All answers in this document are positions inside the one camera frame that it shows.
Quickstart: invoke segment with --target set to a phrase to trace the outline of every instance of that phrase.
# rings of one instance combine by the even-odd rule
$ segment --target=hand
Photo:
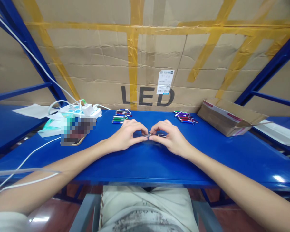
[[[135,119],[125,120],[119,130],[108,139],[101,141],[106,147],[108,147],[109,153],[126,150],[128,147],[146,141],[146,137],[133,137],[133,133],[136,131],[142,131],[142,135],[148,134],[147,128]]]
[[[166,138],[155,135],[157,131],[165,131]],[[151,130],[149,140],[165,145],[175,155],[184,157],[191,149],[195,149],[182,135],[177,126],[173,126],[169,120],[159,121]]]

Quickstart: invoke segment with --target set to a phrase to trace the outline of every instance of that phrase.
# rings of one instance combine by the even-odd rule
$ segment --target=gray chair armrest
[[[100,219],[100,202],[100,194],[87,194],[74,219],[74,222],[70,228],[70,232],[86,231],[93,210],[93,232],[98,231]]]
[[[192,208],[197,224],[199,225],[198,215],[200,215],[207,232],[223,232],[216,215],[206,201],[192,201]]]

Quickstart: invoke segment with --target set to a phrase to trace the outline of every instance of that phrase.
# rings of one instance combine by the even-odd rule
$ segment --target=blue table surface
[[[48,118],[27,117],[12,110],[24,106],[0,105],[0,151],[18,142],[27,133],[43,124]]]
[[[168,119],[193,146],[210,157],[272,190],[290,191],[290,159],[249,132],[242,136],[226,137],[197,115],[194,117],[199,124],[191,125],[180,123],[169,112],[132,113],[133,118],[148,129],[159,120]],[[103,110],[103,116],[97,119],[96,127],[81,145],[60,146],[60,141],[56,140],[35,152],[22,168],[43,167],[110,137],[121,126],[111,123],[113,115],[113,110]],[[31,151],[56,137],[33,136],[0,159],[0,170],[17,168]],[[23,176],[25,174],[17,174],[13,181]],[[125,151],[102,157],[81,172],[74,181],[109,185],[217,186],[195,165],[153,141],[139,143]]]
[[[274,123],[276,123],[278,125],[281,125],[283,127],[286,127],[288,129],[290,129],[290,117],[269,117],[267,120],[272,121],[272,122],[274,122]],[[268,138],[272,142],[274,142],[273,139],[269,138],[268,136],[266,136],[266,138]],[[290,152],[290,146],[283,145],[283,144],[280,144],[280,146]]]

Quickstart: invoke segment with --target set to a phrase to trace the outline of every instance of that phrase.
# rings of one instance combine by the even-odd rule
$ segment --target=floor
[[[84,185],[78,199],[84,199],[87,193],[102,193],[102,186]],[[74,197],[78,185],[69,184],[67,195]],[[204,201],[200,189],[188,189],[191,199]],[[206,193],[211,202],[219,200],[219,189],[206,189]],[[32,232],[66,232],[69,231],[73,220],[80,208],[80,205],[58,199],[50,199],[40,208],[36,209],[29,215],[30,231]],[[242,232],[265,232],[251,217],[242,211],[237,205],[213,208],[225,232],[242,231]],[[91,231],[92,221],[89,222],[86,231]],[[200,222],[199,231],[205,232],[205,228]]]

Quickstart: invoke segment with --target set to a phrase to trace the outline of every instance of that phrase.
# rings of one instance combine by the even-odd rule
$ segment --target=beige pants
[[[172,215],[190,231],[198,232],[190,195],[186,188],[157,187],[146,192],[141,187],[104,186],[100,228],[116,213],[131,206],[149,206]]]

